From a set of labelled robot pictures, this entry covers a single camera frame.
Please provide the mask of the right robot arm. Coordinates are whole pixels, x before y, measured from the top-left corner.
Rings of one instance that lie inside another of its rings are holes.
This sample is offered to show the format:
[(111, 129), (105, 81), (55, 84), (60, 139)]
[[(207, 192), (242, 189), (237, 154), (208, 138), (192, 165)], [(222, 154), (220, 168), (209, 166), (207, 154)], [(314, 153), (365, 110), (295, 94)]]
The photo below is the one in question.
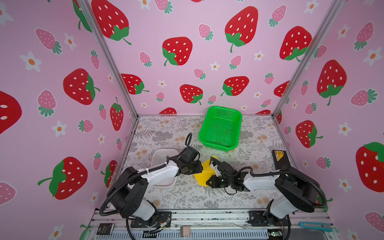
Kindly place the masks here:
[(255, 174), (251, 167), (236, 171), (230, 164), (212, 157), (210, 167), (215, 171), (215, 175), (207, 180), (207, 185), (211, 188), (230, 187), (236, 193), (256, 190), (279, 191), (281, 196), (270, 200), (263, 213), (268, 221), (283, 219), (296, 211), (313, 213), (316, 208), (325, 208), (328, 205), (319, 183), (291, 165), (284, 165), (277, 172)]

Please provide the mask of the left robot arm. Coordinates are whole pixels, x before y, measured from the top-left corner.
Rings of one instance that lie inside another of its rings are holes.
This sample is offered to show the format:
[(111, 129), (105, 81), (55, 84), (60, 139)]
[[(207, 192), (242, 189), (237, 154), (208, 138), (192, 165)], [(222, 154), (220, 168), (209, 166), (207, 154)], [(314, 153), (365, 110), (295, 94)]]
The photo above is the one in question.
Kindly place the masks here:
[(119, 214), (124, 219), (136, 217), (144, 221), (155, 221), (158, 217), (156, 208), (144, 200), (147, 188), (168, 178), (199, 174), (202, 171), (200, 153), (191, 146), (176, 156), (167, 156), (161, 165), (141, 171), (129, 167), (110, 188), (99, 215), (105, 217)]

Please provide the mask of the yellow paper napkin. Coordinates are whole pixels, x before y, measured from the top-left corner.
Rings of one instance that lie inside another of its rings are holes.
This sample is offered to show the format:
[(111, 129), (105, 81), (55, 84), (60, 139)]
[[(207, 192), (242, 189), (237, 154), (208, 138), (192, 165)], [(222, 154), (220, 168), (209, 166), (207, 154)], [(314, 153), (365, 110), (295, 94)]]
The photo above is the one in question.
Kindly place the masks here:
[(194, 177), (196, 178), (197, 182), (200, 186), (203, 187), (209, 187), (207, 185), (207, 181), (212, 177), (217, 177), (217, 173), (215, 170), (211, 167), (211, 159), (206, 160), (202, 163), (203, 171), (199, 174), (195, 174)]

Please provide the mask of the white rectangular tray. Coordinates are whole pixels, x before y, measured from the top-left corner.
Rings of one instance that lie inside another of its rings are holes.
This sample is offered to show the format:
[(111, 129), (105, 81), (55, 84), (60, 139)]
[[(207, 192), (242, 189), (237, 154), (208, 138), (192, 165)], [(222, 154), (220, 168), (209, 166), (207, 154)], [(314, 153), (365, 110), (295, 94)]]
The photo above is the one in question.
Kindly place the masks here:
[[(152, 159), (151, 167), (156, 167), (164, 164), (167, 161), (167, 157), (174, 157), (178, 155), (179, 152), (175, 149), (160, 149), (157, 150)], [(155, 173), (151, 177), (149, 186), (153, 188), (170, 188), (176, 183), (177, 177), (173, 170), (163, 169)]]

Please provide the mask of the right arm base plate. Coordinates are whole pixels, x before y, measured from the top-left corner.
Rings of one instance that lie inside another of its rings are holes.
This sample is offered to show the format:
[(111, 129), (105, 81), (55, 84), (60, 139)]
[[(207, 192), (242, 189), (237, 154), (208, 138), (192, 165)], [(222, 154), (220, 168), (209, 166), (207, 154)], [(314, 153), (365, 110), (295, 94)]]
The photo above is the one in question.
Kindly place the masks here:
[(272, 214), (265, 214), (264, 211), (249, 211), (248, 224), (253, 227), (287, 227), (289, 221), (287, 218), (278, 219)]

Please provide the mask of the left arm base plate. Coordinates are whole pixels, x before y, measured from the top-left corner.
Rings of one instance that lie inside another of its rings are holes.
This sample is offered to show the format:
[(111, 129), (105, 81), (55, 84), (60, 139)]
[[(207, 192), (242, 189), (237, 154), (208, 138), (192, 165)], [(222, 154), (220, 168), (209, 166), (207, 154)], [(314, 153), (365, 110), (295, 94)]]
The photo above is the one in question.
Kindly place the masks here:
[(170, 227), (172, 220), (172, 212), (156, 211), (148, 220), (135, 217), (130, 223), (131, 228), (164, 228)]

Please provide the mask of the green plastic basket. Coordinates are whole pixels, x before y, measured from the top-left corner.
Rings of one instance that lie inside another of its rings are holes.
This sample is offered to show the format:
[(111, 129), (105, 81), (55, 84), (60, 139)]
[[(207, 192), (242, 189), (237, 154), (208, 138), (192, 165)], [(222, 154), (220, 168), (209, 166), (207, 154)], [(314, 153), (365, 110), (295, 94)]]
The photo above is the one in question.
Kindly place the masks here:
[(200, 142), (215, 150), (234, 150), (239, 144), (242, 118), (237, 110), (210, 107), (199, 133)]

